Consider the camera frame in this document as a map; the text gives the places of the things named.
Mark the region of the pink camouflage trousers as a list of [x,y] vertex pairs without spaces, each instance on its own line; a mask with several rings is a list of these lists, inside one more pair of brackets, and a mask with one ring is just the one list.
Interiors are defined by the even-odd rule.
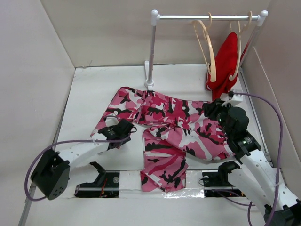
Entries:
[[121,87],[94,130],[122,119],[145,126],[144,168],[140,172],[142,191],[178,191],[185,187],[186,155],[205,161],[233,155],[221,127],[205,117],[203,105],[203,101]]

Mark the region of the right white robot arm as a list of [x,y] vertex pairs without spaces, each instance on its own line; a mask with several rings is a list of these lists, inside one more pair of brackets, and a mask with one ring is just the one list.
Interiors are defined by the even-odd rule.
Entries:
[[204,114],[221,126],[236,159],[219,166],[219,183],[240,190],[261,212],[267,226],[299,226],[301,201],[248,132],[249,118],[245,110],[232,106],[230,101],[216,99],[204,104]]

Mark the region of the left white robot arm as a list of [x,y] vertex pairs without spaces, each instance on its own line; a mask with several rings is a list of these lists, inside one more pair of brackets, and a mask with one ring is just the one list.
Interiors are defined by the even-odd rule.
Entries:
[[31,163],[24,181],[26,197],[38,202],[58,198],[67,188],[70,172],[85,160],[131,140],[137,128],[125,119],[98,130],[90,139],[67,140],[46,147]]

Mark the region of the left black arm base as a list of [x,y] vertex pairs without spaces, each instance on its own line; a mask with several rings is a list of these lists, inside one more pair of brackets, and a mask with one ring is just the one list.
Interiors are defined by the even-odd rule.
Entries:
[[76,185],[74,196],[77,198],[118,198],[120,171],[106,171],[97,162],[90,162],[98,175],[93,182]]

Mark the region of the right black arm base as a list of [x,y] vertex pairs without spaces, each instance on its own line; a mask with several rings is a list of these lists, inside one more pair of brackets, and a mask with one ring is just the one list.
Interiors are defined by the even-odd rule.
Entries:
[[245,197],[245,195],[228,182],[228,175],[235,169],[240,169],[234,161],[227,161],[218,170],[203,171],[199,184],[204,187],[205,197]]

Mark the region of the beige hanger with red garment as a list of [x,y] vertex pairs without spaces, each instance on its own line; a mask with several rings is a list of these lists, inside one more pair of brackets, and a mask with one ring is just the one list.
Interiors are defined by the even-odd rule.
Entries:
[[238,24],[238,32],[237,32],[237,63],[236,63],[236,68],[235,68],[235,71],[233,73],[233,75],[230,75],[229,76],[229,80],[230,81],[233,81],[236,77],[237,77],[237,74],[238,74],[238,70],[239,70],[239,64],[240,64],[240,57],[241,57],[241,50],[242,50],[242,41],[241,41],[241,36],[242,36],[242,33],[247,31],[250,24],[251,24],[251,21],[252,21],[252,16],[253,16],[253,12],[252,11],[249,11],[248,12],[248,22],[247,24],[245,24],[243,26],[243,28],[241,28],[241,25],[240,25],[240,21],[237,21],[237,24]]

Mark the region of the red shorts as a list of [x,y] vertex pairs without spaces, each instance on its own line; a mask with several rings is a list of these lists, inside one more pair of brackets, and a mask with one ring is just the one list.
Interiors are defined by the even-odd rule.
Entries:
[[237,82],[237,77],[230,81],[229,77],[234,75],[238,58],[238,36],[231,32],[220,47],[216,57],[216,81],[210,81],[210,75],[207,76],[206,88],[212,91],[212,100],[220,98],[227,94]]

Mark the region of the white clothes rack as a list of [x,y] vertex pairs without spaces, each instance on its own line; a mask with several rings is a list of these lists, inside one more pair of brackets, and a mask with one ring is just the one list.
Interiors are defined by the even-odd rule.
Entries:
[[[244,58],[249,50],[249,48],[252,46],[256,36],[258,35],[258,32],[260,31],[261,27],[263,26],[266,18],[268,17],[269,13],[267,10],[263,10],[262,12],[260,12],[260,14],[256,15],[256,16],[252,16],[252,21],[256,22],[256,26],[254,28],[254,30],[252,31],[250,38],[245,46],[244,49],[241,50],[241,57],[240,57],[240,64],[239,64],[239,68],[241,67]],[[204,31],[204,35],[205,35],[205,39],[208,43],[208,48],[209,48],[209,55],[210,55],[210,66],[208,68],[208,70],[212,73],[211,75],[211,82],[215,82],[216,81],[216,67],[215,67],[215,62],[214,60],[214,52],[212,49],[212,44],[211,41],[209,40],[209,36],[208,36],[208,29],[210,29],[211,25],[212,25],[212,21],[240,21],[240,25],[241,28],[243,28],[243,26],[245,24],[247,24],[247,20],[248,20],[248,15],[246,16],[236,16],[236,15],[222,15],[222,16],[213,16],[211,14],[208,15],[161,15],[159,14],[159,12],[157,10],[152,10],[151,12],[151,40],[150,40],[150,55],[149,55],[149,59],[146,60],[144,62],[144,68],[145,68],[145,75],[146,75],[146,80],[145,80],[145,87],[148,90],[152,90],[154,87],[154,79],[152,77],[153,75],[153,66],[154,66],[154,51],[155,51],[155,38],[156,38],[156,28],[157,28],[157,24],[160,20],[185,20],[185,21],[209,21],[209,25],[208,26],[203,26],[203,31]]]

